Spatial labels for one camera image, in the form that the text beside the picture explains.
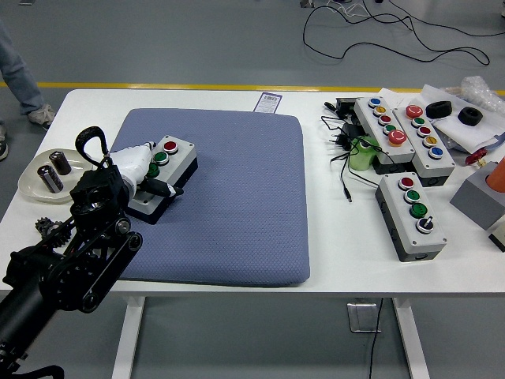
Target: green button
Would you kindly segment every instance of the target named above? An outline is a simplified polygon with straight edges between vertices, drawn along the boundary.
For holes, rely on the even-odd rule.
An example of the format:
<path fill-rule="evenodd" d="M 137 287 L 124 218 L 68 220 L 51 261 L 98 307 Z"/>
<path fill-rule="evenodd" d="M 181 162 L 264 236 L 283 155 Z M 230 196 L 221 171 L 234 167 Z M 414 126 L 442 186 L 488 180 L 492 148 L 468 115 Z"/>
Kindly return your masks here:
<path fill-rule="evenodd" d="M 388 135 L 389 132 L 391 132 L 392 130 L 396 130 L 396 127 L 392 124 L 387 124 L 385 125 L 385 127 L 382 129 L 383 133 Z"/>
<path fill-rule="evenodd" d="M 414 219 L 422 219 L 426 213 L 428 213 L 428 208 L 423 203 L 416 203 L 410 207 L 410 215 Z"/>
<path fill-rule="evenodd" d="M 417 191 L 414 191 L 413 189 L 405 192 L 405 200 L 410 204 L 419 201 L 420 198 L 421 195 Z"/>
<path fill-rule="evenodd" d="M 418 128 L 419 126 L 423 126 L 425 124 L 425 120 L 421 117 L 416 117 L 412 120 L 411 124 L 414 128 Z"/>
<path fill-rule="evenodd" d="M 168 159 L 169 159 L 168 154 L 166 154 L 165 152 L 157 152 L 154 156 L 154 161 L 159 166 L 164 166 L 165 164 L 167 164 Z"/>
<path fill-rule="evenodd" d="M 155 163 L 149 164 L 148 178 L 155 178 L 159 175 L 159 167 Z"/>

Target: metal gear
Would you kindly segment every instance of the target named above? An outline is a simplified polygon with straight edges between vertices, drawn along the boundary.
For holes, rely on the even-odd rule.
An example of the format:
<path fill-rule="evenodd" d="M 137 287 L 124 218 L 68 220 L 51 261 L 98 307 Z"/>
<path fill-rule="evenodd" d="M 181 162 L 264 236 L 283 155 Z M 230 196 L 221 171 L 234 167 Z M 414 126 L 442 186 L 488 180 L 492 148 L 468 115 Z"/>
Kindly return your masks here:
<path fill-rule="evenodd" d="M 48 217 L 43 217 L 40 220 L 37 220 L 35 223 L 36 230 L 40 233 L 42 238 L 46 238 L 54 229 L 59 227 L 62 224 L 61 221 L 51 221 Z M 71 237 L 70 231 L 60 232 L 55 238 L 53 238 L 52 247 L 61 247 L 65 245 Z"/>

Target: blue button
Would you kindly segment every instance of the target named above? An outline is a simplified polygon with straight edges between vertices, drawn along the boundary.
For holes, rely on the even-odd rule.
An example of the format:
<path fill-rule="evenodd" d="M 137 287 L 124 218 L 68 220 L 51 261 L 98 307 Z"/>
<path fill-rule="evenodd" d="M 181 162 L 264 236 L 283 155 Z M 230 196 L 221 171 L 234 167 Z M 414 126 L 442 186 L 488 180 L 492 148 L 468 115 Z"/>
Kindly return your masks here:
<path fill-rule="evenodd" d="M 371 107 L 371 108 L 375 108 L 375 107 L 377 107 L 379 105 L 380 105 L 380 99 L 376 99 L 375 97 L 372 97 L 368 101 L 368 106 Z"/>
<path fill-rule="evenodd" d="M 429 156 L 431 156 L 433 159 L 440 159 L 442 158 L 443 151 L 441 148 L 430 148 L 429 149 Z"/>

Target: sneaker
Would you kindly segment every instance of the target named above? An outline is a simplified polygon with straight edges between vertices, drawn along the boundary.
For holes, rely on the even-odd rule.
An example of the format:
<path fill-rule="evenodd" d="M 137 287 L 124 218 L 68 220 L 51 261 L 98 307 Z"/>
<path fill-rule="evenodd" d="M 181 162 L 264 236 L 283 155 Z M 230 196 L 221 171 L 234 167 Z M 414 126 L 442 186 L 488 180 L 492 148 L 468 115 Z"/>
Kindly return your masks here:
<path fill-rule="evenodd" d="M 0 160 L 3 160 L 9 154 L 9 146 L 6 142 L 7 129 L 4 125 L 0 125 Z"/>
<path fill-rule="evenodd" d="M 28 120 L 34 124 L 41 125 L 44 130 L 48 130 L 54 120 L 55 114 L 56 112 L 53 111 L 53 108 L 49 104 L 44 104 L 36 111 L 28 113 Z"/>

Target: white plate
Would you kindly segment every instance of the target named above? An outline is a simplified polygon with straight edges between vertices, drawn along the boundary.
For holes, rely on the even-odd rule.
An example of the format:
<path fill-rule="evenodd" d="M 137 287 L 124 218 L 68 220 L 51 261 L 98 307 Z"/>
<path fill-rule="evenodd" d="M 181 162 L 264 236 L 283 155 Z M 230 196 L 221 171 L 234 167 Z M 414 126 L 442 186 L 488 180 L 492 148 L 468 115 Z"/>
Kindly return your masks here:
<path fill-rule="evenodd" d="M 44 166 L 46 164 L 52 166 L 52 163 L 49 160 L 49 155 L 55 151 L 60 151 L 65 154 L 72 170 L 67 175 L 58 175 L 63 183 L 63 189 L 61 192 L 51 193 L 37 174 L 37 170 L 39 170 L 40 166 Z M 82 174 L 87 170 L 91 170 L 92 166 L 93 165 L 80 156 L 76 150 L 53 148 L 40 153 L 30 162 L 17 181 L 17 188 L 22 194 L 33 197 L 38 201 L 65 203 L 71 200 L 70 190 L 76 186 Z"/>

